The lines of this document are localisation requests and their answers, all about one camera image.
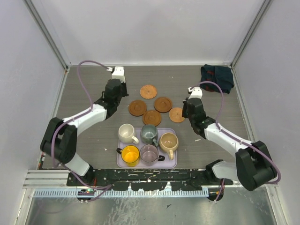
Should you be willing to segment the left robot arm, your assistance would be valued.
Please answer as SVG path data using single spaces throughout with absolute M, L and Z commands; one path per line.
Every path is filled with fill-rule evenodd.
M 94 168 L 76 153 L 77 137 L 91 126 L 110 118 L 126 96 L 126 82 L 110 79 L 102 96 L 90 108 L 69 118 L 54 117 L 49 121 L 40 150 L 73 171 L 82 185 L 90 185 L 95 178 Z

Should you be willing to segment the dark wooden coaster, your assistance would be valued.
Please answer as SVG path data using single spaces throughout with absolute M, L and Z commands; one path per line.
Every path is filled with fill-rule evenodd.
M 145 125 L 152 124 L 158 126 L 162 121 L 162 116 L 156 110 L 148 110 L 143 114 L 142 120 Z
M 134 100 L 129 104 L 128 110 L 131 115 L 139 117 L 147 111 L 147 105 L 142 100 Z
M 160 113 L 167 113 L 173 107 L 173 103 L 168 97 L 159 97 L 154 102 L 154 108 Z

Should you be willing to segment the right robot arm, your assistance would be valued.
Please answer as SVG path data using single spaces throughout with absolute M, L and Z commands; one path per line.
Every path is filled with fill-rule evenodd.
M 222 127 L 206 115 L 201 99 L 186 98 L 182 116 L 189 119 L 196 134 L 217 144 L 235 158 L 234 163 L 216 160 L 208 164 L 205 174 L 208 183 L 215 185 L 225 178 L 238 181 L 245 189 L 253 191 L 273 179 L 281 178 L 265 143 L 245 140 Z

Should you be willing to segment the beige ceramic mug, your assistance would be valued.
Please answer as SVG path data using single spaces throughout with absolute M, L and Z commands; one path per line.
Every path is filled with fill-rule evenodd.
M 165 133 L 159 139 L 159 146 L 162 151 L 168 154 L 170 160 L 174 160 L 174 153 L 179 146 L 179 140 L 173 133 Z

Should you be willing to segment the light cork coaster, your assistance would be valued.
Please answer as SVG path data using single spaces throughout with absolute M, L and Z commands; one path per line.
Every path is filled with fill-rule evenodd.
M 169 111 L 169 118 L 171 121 L 176 123 L 181 123 L 184 121 L 184 117 L 182 116 L 182 108 L 175 107 Z
M 140 89 L 140 95 L 144 99 L 152 99 L 157 95 L 157 89 L 153 85 L 144 85 Z

